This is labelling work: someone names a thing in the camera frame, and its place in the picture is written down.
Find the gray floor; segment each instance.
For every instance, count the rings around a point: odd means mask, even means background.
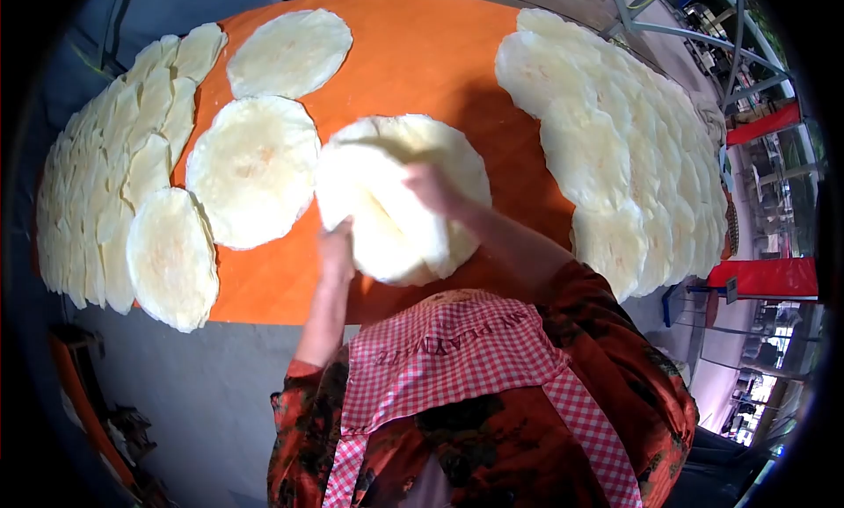
[[[642,332],[660,328],[660,294],[624,303]],[[153,424],[158,447],[142,465],[173,500],[183,508],[266,505],[269,396],[281,390],[301,327],[207,323],[182,334],[137,308],[120,316],[88,307],[74,321],[103,338],[105,356],[94,365],[105,399]],[[347,327],[347,339],[356,331]]]

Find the floral patterned shirt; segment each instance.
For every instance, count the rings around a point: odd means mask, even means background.
[[[606,280],[571,261],[537,305],[552,344],[625,445],[645,506],[668,497],[691,448],[698,414],[680,373],[637,331]],[[270,506],[322,504],[349,373],[343,347],[321,369],[293,360],[271,397],[277,438]],[[589,460],[541,387],[521,387],[399,418],[371,434],[352,506],[400,506],[433,453],[451,503],[604,506]]]

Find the table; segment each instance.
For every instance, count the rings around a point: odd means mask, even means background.
[[[185,161],[217,112],[233,100],[227,61],[271,18],[323,7],[351,28],[353,45],[325,85],[301,97],[324,144],[362,116],[427,114],[466,134],[484,158],[493,206],[571,248],[574,205],[545,168],[539,122],[517,109],[495,79],[495,52],[516,30],[518,9],[480,0],[296,0],[257,8],[219,24],[229,42],[196,91],[196,127],[172,182],[184,186]],[[252,250],[217,246],[219,322],[301,324],[319,275],[317,203],[290,233]],[[358,275],[351,285],[347,323],[374,323],[456,288],[482,288],[525,297],[483,251],[450,278],[425,287],[391,287]]]

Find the hand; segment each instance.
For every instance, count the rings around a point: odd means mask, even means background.
[[[438,166],[417,163],[408,164],[405,169],[407,178],[402,183],[431,211],[447,218],[459,218],[459,213],[470,203]]]
[[[322,279],[348,283],[354,277],[352,260],[351,215],[343,219],[336,228],[323,232],[319,238],[319,252],[322,256]]]

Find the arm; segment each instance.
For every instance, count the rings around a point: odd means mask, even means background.
[[[534,294],[545,292],[554,274],[574,260],[538,231],[462,195],[434,165],[408,165],[404,184],[429,209],[465,226]]]
[[[352,221],[343,220],[320,239],[322,273],[311,299],[311,313],[293,359],[325,367],[343,344],[346,300],[354,277],[351,244]]]

